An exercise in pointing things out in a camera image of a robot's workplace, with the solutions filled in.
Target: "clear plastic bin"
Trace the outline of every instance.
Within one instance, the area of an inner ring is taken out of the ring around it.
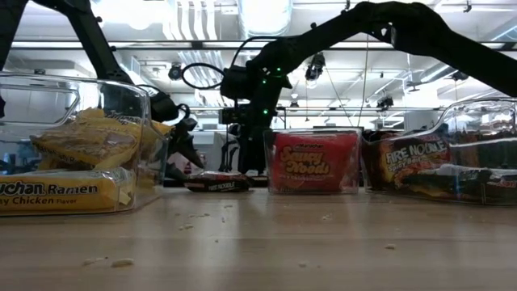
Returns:
[[[268,189],[274,194],[356,194],[361,129],[266,131]]]
[[[464,101],[449,107],[433,129],[369,133],[362,144],[366,187],[432,200],[517,205],[516,105],[510,98]]]
[[[170,128],[135,86],[0,73],[0,215],[112,213],[159,197]]]

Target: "wooden table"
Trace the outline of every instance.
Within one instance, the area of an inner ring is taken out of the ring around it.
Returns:
[[[135,213],[0,230],[6,291],[517,290],[516,208],[169,190]],[[100,256],[135,265],[81,266]]]

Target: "red noodle package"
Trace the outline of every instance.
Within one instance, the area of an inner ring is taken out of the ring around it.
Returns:
[[[357,192],[358,132],[273,134],[267,153],[270,192]]]

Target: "black wire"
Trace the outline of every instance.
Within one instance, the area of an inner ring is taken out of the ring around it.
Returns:
[[[281,36],[252,36],[247,40],[244,40],[244,42],[237,48],[237,51],[235,52],[235,55],[233,56],[232,63],[230,64],[230,68],[235,65],[235,61],[237,60],[237,57],[239,56],[239,53],[244,49],[244,47],[251,41],[254,40],[278,40],[282,38]]]
[[[151,88],[151,89],[154,89],[158,92],[162,92],[160,89],[158,89],[157,87],[155,86],[152,86],[152,85],[148,85],[148,84],[140,84],[140,85],[136,85],[137,87],[147,87],[147,88]],[[181,104],[178,104],[177,108],[183,112],[185,112],[185,116],[183,117],[183,119],[187,119],[188,117],[190,117],[191,115],[191,108],[186,105],[185,103],[181,103]]]
[[[223,75],[223,77],[225,76],[225,72],[219,68],[217,68],[216,66],[214,65],[210,65],[210,64],[207,64],[207,63],[191,63],[190,65],[187,65],[183,68],[183,70],[181,71],[181,79],[183,80],[183,82],[185,84],[187,84],[187,86],[191,87],[191,88],[194,88],[194,89],[198,89],[198,90],[209,90],[209,89],[213,89],[213,88],[216,88],[218,87],[221,83],[217,83],[215,85],[211,85],[211,86],[196,86],[190,82],[188,82],[186,79],[185,79],[185,72],[187,72],[187,70],[189,70],[190,68],[194,68],[196,66],[203,66],[203,67],[206,67],[206,68],[209,68],[209,69],[212,69],[212,70],[215,70],[217,73]]]
[[[280,38],[281,38],[281,36],[252,36],[249,39],[244,40],[244,42],[237,48],[237,51],[235,52],[235,55],[233,56],[232,63],[230,64],[229,67],[231,68],[233,65],[235,65],[235,61],[237,60],[237,57],[238,57],[239,53],[244,49],[244,47],[249,42],[254,41],[254,40],[278,40]],[[200,62],[191,63],[190,65],[185,66],[185,68],[183,68],[183,70],[181,72],[181,79],[183,80],[183,82],[185,84],[187,84],[187,86],[189,86],[190,88],[198,89],[198,90],[209,90],[209,89],[214,89],[216,87],[219,87],[221,85],[221,82],[219,82],[219,83],[217,83],[215,85],[203,87],[203,86],[196,86],[196,85],[188,82],[185,79],[185,72],[187,70],[189,70],[190,68],[194,68],[196,66],[203,66],[203,67],[215,70],[217,73],[223,75],[223,77],[225,76],[225,72],[223,70],[217,68],[214,65],[210,65],[210,64],[207,64],[207,63],[200,63]]]
[[[178,104],[178,109],[181,109],[181,111],[185,112],[185,116],[183,119],[187,119],[191,116],[191,108],[188,107],[185,103]]]

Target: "crumb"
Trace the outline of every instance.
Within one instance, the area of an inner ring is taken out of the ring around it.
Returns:
[[[90,266],[91,264],[95,264],[97,262],[104,261],[105,259],[107,259],[107,257],[85,259],[84,262],[82,262],[82,265],[83,266]]]
[[[118,259],[111,263],[112,268],[122,268],[122,267],[128,267],[133,266],[135,264],[134,259]]]

